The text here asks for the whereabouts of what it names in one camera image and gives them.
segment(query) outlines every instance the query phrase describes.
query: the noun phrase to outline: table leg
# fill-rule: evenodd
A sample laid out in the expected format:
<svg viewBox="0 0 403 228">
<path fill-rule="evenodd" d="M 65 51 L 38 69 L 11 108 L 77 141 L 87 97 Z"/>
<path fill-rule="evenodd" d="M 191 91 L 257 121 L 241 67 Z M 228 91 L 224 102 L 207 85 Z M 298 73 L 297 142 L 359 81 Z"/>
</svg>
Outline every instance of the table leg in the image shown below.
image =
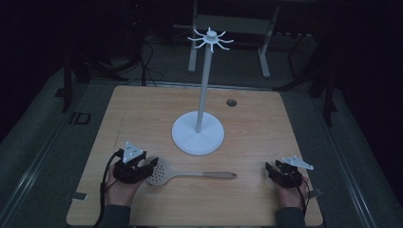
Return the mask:
<svg viewBox="0 0 403 228">
<path fill-rule="evenodd" d="M 260 67 L 261 67 L 261 73 L 262 73 L 263 78 L 270 78 L 269 66 L 267 65 L 267 59 L 266 59 L 266 50 L 269 46 L 270 38 L 273 35 L 273 29 L 275 28 L 279 9 L 280 9 L 280 6 L 277 6 L 273 13 L 271 23 L 268 26 L 267 32 L 265 34 L 264 44 L 258 48 Z"/>
<path fill-rule="evenodd" d="M 198 20 L 198 0 L 193 1 L 193 29 L 197 29 Z M 196 39 L 196 33 L 192 32 L 192 38 Z M 192 47 L 190 48 L 189 57 L 189 67 L 187 71 L 189 73 L 194 73 L 196 71 L 196 61 L 197 61 L 198 51 L 196 50 L 196 41 L 192 41 Z"/>
</svg>

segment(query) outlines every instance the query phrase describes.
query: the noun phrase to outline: dark background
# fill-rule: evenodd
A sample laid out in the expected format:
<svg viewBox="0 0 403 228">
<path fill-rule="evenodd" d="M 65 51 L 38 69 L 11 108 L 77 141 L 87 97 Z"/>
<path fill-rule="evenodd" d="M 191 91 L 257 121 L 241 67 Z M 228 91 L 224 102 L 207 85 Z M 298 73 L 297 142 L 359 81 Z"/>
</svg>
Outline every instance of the dark background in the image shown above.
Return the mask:
<svg viewBox="0 0 403 228">
<path fill-rule="evenodd" d="M 18 122 L 47 79 L 63 66 L 72 47 L 107 62 L 111 54 L 133 54 L 119 52 L 124 49 L 122 37 L 130 29 L 130 21 L 140 18 L 143 27 L 137 30 L 139 33 L 153 27 L 167 37 L 172 23 L 191 23 L 192 1 L 132 2 L 144 6 L 144 10 L 128 10 L 124 0 L 0 3 L 0 140 Z M 244 16 L 253 14 L 253 4 L 248 10 L 247 3 L 240 3 Z M 284 5 L 276 30 L 319 34 L 316 38 L 323 42 L 335 63 L 336 85 L 402 203 L 403 184 L 398 169 L 403 161 L 402 3 L 362 1 L 354 6 L 340 6 L 335 1 L 320 3 L 330 3 L 324 5 L 329 14 L 319 13 L 312 20 L 301 17 L 303 4 Z M 217 10 L 208 6 L 202 9 Z M 129 17 L 129 12 L 137 14 Z M 327 22 L 323 16 L 326 20 L 333 19 L 326 32 L 309 30 L 319 22 Z M 129 45 L 136 49 L 138 44 Z"/>
</svg>

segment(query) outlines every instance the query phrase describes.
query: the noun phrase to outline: metal frame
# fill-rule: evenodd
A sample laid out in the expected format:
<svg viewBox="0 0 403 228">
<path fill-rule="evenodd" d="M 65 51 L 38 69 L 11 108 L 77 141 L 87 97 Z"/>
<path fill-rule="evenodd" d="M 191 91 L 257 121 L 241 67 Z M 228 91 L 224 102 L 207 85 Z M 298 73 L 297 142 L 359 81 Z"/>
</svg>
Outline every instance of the metal frame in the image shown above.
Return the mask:
<svg viewBox="0 0 403 228">
<path fill-rule="evenodd" d="M 264 43 L 261 47 L 258 48 L 258 56 L 262 77 L 270 78 L 270 70 L 267 63 L 266 51 L 269 47 L 269 42 L 273 35 L 273 30 L 278 18 L 280 6 L 276 6 L 273 16 L 270 20 L 198 14 L 198 0 L 193 1 L 193 6 L 193 29 L 208 29 L 209 27 L 212 27 L 212 29 L 214 30 L 225 30 L 229 32 L 264 35 Z M 196 38 L 195 32 L 193 32 L 192 38 Z M 196 50 L 196 42 L 193 41 L 189 56 L 189 73 L 194 73 L 196 71 L 197 54 L 198 51 Z"/>
</svg>

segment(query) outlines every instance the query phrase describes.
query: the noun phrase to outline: slotted spatula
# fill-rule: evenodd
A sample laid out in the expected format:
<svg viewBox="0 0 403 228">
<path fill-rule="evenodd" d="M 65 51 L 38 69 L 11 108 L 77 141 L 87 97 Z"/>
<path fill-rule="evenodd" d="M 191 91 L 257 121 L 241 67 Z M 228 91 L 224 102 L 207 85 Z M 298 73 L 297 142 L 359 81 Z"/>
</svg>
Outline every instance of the slotted spatula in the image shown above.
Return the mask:
<svg viewBox="0 0 403 228">
<path fill-rule="evenodd" d="M 148 157 L 144 161 L 144 165 L 149 164 L 155 158 L 157 157 Z M 148 177 L 146 181 L 152 185 L 163 185 L 171 178 L 178 176 L 234 179 L 237 177 L 237 174 L 231 172 L 177 172 L 169 166 L 165 159 L 158 157 L 158 164 L 154 167 L 154 173 L 151 177 Z"/>
</svg>

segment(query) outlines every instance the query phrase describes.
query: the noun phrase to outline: wooden table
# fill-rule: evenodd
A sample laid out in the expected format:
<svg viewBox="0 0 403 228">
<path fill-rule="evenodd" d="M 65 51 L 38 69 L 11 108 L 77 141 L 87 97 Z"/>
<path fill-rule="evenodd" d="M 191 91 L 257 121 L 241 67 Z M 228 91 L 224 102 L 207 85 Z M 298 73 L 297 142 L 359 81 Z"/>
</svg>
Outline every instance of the wooden table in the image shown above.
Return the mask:
<svg viewBox="0 0 403 228">
<path fill-rule="evenodd" d="M 99 184 L 113 152 L 129 141 L 164 157 L 178 171 L 229 171 L 234 180 L 175 178 L 163 186 L 144 183 L 132 205 L 133 225 L 268 226 L 279 209 L 275 185 L 264 163 L 298 155 L 297 141 L 283 101 L 269 91 L 208 89 L 205 111 L 224 127 L 222 145 L 205 156 L 181 151 L 171 137 L 172 124 L 199 105 L 197 88 L 117 86 L 92 147 L 77 192 L 85 201 L 71 203 L 69 224 L 94 224 L 99 216 Z M 226 104 L 235 99 L 236 106 Z M 322 223 L 311 199 L 307 225 Z"/>
</svg>

